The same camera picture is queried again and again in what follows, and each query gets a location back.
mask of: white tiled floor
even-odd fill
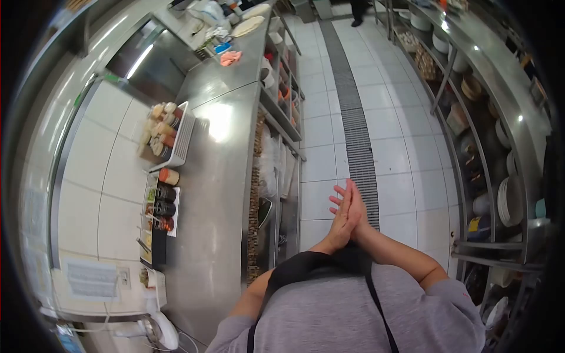
[[[333,6],[336,15],[350,5]],[[333,214],[332,187],[349,177],[345,135],[331,63],[319,23],[287,19],[304,53],[299,58],[304,102],[301,250],[320,241]],[[357,28],[352,19],[333,25],[357,84],[371,139],[381,231],[426,252],[447,270],[450,230],[459,210],[453,166],[440,122],[403,54],[384,36],[372,15]]]

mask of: shelf leg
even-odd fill
[[[444,92],[445,85],[447,84],[447,80],[449,79],[449,75],[451,74],[451,69],[453,68],[453,62],[455,61],[456,54],[457,54],[457,48],[453,47],[453,50],[451,51],[451,55],[449,55],[449,61],[447,63],[447,67],[445,68],[444,79],[441,80],[440,89],[437,91],[437,95],[433,100],[432,107],[429,109],[429,113],[432,115],[433,112],[436,110],[438,102],[440,101],[441,94]]]
[[[284,26],[284,28],[286,29],[286,31],[288,32],[288,35],[290,36],[290,40],[292,40],[292,43],[294,43],[294,47],[296,48],[296,52],[299,55],[302,55],[302,53],[300,52],[300,48],[298,48],[298,44],[296,44],[296,41],[294,40],[294,36],[292,35],[292,32],[290,31],[290,29],[288,29],[288,26],[286,25],[286,21],[284,19],[284,17],[280,14],[280,12],[277,10],[277,8],[275,7],[275,4],[272,5],[273,6],[273,12],[275,13],[275,15],[277,15],[278,17],[280,17],[282,25]]]

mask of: black trousers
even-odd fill
[[[366,0],[349,0],[351,3],[351,12],[355,20],[363,21],[365,10],[369,6]]]

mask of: plastic bag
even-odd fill
[[[263,125],[263,135],[261,137],[262,152],[261,157],[256,161],[256,165],[259,167],[260,197],[272,197],[277,193],[275,166],[279,163],[279,149],[275,150],[273,148],[272,140],[271,131],[266,125]]]

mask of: black apron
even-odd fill
[[[390,350],[392,353],[398,353],[398,347],[392,336],[392,332],[386,323],[379,297],[373,284],[371,277],[372,259],[350,242],[348,246],[337,251],[333,255],[324,254],[322,252],[305,251],[294,255],[287,261],[281,263],[273,270],[271,278],[267,284],[267,290],[257,316],[257,321],[249,329],[247,336],[247,353],[253,353],[255,329],[257,323],[263,314],[263,310],[267,305],[271,296],[281,287],[288,284],[312,280],[315,278],[323,278],[335,276],[337,274],[354,274],[356,276],[364,276],[371,297],[379,309],[379,313],[385,324],[386,335],[388,336]]]

